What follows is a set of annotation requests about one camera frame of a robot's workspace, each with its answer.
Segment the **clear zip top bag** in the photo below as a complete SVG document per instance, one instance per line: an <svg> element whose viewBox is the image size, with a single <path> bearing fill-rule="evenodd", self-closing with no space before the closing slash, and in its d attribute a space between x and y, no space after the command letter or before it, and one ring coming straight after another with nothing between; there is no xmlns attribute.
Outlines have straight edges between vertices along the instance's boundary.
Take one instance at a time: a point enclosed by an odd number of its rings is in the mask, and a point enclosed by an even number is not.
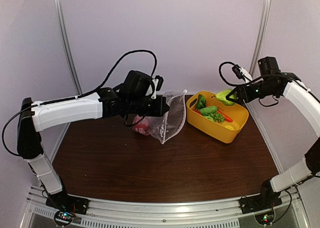
<svg viewBox="0 0 320 228"><path fill-rule="evenodd" d="M168 98L169 111L162 117L146 117L149 122L149 135L159 140L161 144L165 144L182 130L187 117L187 92L186 89L181 92L165 92L163 96ZM142 120L137 115L133 122L138 124Z"/></svg>

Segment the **orange toy carrot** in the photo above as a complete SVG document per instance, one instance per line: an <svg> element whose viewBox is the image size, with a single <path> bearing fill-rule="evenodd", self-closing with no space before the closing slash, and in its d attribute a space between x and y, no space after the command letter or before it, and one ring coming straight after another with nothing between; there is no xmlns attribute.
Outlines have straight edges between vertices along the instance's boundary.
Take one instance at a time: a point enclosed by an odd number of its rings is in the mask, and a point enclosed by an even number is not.
<svg viewBox="0 0 320 228"><path fill-rule="evenodd" d="M225 120L225 121L227 121L227 122L233 122L233 120L232 120L230 117L228 117L225 113L223 113L220 109L218 109L217 112L224 117L224 120Z"/></svg>

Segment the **green toy grapes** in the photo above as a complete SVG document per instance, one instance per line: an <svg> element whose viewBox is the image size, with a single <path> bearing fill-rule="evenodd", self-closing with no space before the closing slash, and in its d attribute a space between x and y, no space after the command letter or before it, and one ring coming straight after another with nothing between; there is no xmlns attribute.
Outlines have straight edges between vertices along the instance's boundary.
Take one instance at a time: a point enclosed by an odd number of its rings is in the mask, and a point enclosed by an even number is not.
<svg viewBox="0 0 320 228"><path fill-rule="evenodd" d="M225 121L223 115L218 112L211 113L209 116L206 116L206 118L217 123L223 123Z"/></svg>

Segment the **red toy pepper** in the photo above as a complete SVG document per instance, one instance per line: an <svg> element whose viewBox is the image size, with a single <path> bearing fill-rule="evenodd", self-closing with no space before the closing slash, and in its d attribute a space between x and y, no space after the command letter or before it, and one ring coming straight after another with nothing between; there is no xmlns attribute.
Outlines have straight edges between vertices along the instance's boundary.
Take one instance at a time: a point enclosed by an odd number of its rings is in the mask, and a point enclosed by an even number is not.
<svg viewBox="0 0 320 228"><path fill-rule="evenodd" d="M140 121L138 124L136 124L133 128L133 131L148 136L150 134L149 132L149 121L145 117L142 121Z"/></svg>

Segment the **yellow plastic basket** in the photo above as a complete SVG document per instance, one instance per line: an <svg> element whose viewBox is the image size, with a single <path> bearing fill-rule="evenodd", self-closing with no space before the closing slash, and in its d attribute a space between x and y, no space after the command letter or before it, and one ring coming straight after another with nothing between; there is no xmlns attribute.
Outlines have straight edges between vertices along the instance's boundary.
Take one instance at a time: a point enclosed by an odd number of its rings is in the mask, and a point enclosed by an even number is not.
<svg viewBox="0 0 320 228"><path fill-rule="evenodd" d="M230 117L233 122L235 122L239 126L239 130L229 130L224 127L223 123L217 123L210 121L204 116L196 113L194 111L198 95L202 94L205 96L206 104L208 106L217 106L223 113L225 113L228 117ZM234 104L233 106L226 106L222 102L218 101L215 97L215 94L209 91L200 91L186 101L186 118L187 122L202 131L203 133L223 142L223 143L232 143L238 133L242 130L244 125L246 124L249 117L248 110L239 105Z"/></svg>

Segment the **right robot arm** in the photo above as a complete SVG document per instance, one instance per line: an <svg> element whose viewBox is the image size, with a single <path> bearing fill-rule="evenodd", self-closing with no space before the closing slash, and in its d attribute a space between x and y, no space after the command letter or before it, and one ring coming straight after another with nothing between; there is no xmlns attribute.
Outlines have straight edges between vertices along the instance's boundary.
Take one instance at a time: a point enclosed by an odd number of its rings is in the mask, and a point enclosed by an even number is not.
<svg viewBox="0 0 320 228"><path fill-rule="evenodd" d="M253 79L246 69L234 64L232 71L243 84L232 84L233 90L226 95L228 101L237 104L249 103L272 96L275 100L285 97L308 121L316 136L320 134L320 101L311 93L294 73L282 72L275 57L265 57L258 61L260 76ZM304 155L304 158L285 172L262 183L256 204L268 208L282 191L299 185L315 177L320 171L320 142L317 140Z"/></svg>

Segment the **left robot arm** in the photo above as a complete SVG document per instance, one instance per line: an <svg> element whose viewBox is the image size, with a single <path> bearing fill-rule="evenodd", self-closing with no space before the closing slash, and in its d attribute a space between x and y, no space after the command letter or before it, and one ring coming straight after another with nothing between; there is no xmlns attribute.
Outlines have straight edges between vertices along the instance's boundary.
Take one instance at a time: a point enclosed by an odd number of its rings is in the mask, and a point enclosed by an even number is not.
<svg viewBox="0 0 320 228"><path fill-rule="evenodd" d="M33 102L25 98L21 105L17 129L17 152L35 172L47 195L61 210L72 199L55 172L42 146L41 131L88 119L103 119L130 114L141 118L162 117L169 111L166 98L158 95L163 78L131 70L125 81L114 88L97 88L90 94L60 100Z"/></svg>

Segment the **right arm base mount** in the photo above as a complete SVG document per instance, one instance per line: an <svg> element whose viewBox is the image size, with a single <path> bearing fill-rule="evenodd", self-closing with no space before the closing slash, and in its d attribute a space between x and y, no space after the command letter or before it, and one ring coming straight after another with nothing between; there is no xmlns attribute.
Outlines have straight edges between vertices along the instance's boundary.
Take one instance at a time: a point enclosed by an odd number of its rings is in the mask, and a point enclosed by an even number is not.
<svg viewBox="0 0 320 228"><path fill-rule="evenodd" d="M271 200L263 200L261 194L253 196L242 196L238 200L238 202L242 214L271 209L283 203L280 197L272 198Z"/></svg>

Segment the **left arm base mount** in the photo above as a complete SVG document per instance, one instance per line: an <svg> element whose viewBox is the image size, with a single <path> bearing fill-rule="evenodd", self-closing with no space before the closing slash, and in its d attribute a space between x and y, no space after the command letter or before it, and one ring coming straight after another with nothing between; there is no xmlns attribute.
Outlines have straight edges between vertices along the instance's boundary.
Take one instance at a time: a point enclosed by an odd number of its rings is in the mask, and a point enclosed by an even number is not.
<svg viewBox="0 0 320 228"><path fill-rule="evenodd" d="M76 196L68 195L66 199L48 197L45 204L60 211L66 211L70 214L86 215L89 206L89 200Z"/></svg>

